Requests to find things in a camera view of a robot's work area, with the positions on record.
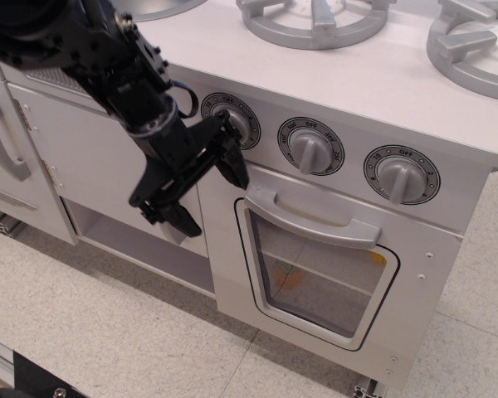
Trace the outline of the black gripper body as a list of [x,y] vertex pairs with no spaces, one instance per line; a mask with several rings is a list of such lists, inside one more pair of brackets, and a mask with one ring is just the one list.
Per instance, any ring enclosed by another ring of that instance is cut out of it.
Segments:
[[155,133],[142,138],[134,134],[132,138],[145,154],[146,168],[129,204],[140,209],[152,225],[162,223],[159,210],[162,205],[179,202],[212,167],[216,167],[222,143],[232,139],[241,150],[241,135],[226,111],[191,127],[174,116]]

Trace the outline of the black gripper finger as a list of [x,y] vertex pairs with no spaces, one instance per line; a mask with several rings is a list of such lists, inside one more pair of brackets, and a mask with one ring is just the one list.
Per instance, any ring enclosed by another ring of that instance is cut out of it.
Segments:
[[221,144],[216,168],[233,186],[247,189],[250,181],[247,165],[236,141],[228,139]]
[[178,201],[164,204],[159,210],[163,219],[162,228],[166,234],[180,233],[190,238],[202,234],[201,227]]

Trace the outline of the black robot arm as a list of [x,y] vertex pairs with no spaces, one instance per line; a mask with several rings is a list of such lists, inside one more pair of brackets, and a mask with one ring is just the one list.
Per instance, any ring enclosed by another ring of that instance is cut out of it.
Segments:
[[146,158],[129,203],[188,237],[201,228],[180,199],[212,167],[246,188],[241,133],[222,110],[187,126],[160,50],[108,1],[0,1],[0,62],[58,68],[116,118]]

